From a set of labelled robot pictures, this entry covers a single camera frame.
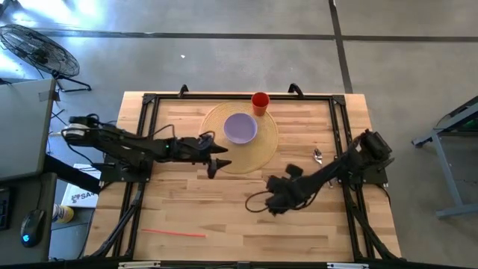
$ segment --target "metal spoon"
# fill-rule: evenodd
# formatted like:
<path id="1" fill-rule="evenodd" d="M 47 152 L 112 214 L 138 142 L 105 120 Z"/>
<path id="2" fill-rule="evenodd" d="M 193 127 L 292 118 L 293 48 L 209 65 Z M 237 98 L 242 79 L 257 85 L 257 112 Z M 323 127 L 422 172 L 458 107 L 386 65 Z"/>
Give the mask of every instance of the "metal spoon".
<path id="1" fill-rule="evenodd" d="M 314 160 L 320 164 L 320 169 L 322 169 L 322 152 L 319 149 L 314 149 Z M 329 188 L 333 188 L 332 182 L 329 180 Z"/>

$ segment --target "fan stand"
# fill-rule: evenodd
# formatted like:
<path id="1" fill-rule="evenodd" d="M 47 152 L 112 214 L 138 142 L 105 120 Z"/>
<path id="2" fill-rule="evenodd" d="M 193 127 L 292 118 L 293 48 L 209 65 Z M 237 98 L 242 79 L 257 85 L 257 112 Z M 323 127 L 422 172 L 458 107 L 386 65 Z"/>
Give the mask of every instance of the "fan stand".
<path id="1" fill-rule="evenodd" d="M 53 79 L 57 82 L 57 85 L 58 85 L 58 88 L 60 88 L 60 91 L 62 93 L 71 93 L 71 92 L 76 92 L 76 91 L 83 91 L 83 90 L 87 90 L 87 91 L 91 91 L 91 86 L 86 84 L 86 83 L 83 83 L 81 81 L 77 81 L 75 79 L 72 79 L 72 78 L 67 78 L 66 76 L 64 75 L 61 75 L 59 72 L 57 71 L 54 71 L 52 73 L 52 76 L 53 76 Z M 58 79 L 66 79 L 68 81 L 73 81 L 75 82 L 76 84 L 80 84 L 80 85 L 84 85 L 86 86 L 86 88 L 80 88 L 80 89 L 72 89 L 72 90 L 65 90 L 63 87 L 61 87 L 61 84 L 60 82 L 58 81 Z"/>

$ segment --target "red stick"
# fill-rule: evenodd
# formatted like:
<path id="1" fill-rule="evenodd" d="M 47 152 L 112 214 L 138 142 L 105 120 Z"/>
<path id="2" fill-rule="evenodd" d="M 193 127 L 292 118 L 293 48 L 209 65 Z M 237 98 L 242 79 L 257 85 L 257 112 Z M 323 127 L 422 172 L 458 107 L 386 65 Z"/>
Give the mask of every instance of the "red stick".
<path id="1" fill-rule="evenodd" d="M 206 235 L 203 235 L 203 234 L 193 234 L 193 233 L 186 233 L 186 232 L 170 232 L 170 231 L 157 230 L 157 229 L 141 229 L 141 231 L 152 232 L 152 233 L 162 233 L 165 235 L 182 235 L 182 236 L 200 237 L 200 238 L 206 237 Z"/>

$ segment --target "computer mouse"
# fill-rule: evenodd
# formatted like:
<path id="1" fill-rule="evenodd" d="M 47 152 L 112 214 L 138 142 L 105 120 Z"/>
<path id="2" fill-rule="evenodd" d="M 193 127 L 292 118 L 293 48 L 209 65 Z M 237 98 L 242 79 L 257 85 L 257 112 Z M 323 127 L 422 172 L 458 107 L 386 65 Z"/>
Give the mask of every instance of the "computer mouse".
<path id="1" fill-rule="evenodd" d="M 22 221 L 20 241 L 24 247 L 34 247 L 42 240 L 45 211 L 35 209 L 30 211 Z"/>

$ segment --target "purple bowl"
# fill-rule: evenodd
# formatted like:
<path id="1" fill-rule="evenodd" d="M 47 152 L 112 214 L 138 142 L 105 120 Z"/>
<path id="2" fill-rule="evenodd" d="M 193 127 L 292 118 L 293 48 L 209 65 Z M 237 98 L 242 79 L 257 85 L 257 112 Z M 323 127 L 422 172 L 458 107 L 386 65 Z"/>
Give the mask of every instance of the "purple bowl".
<path id="1" fill-rule="evenodd" d="M 227 118 L 224 133 L 232 143 L 245 144 L 257 134 L 257 123 L 248 114 L 236 113 Z"/>

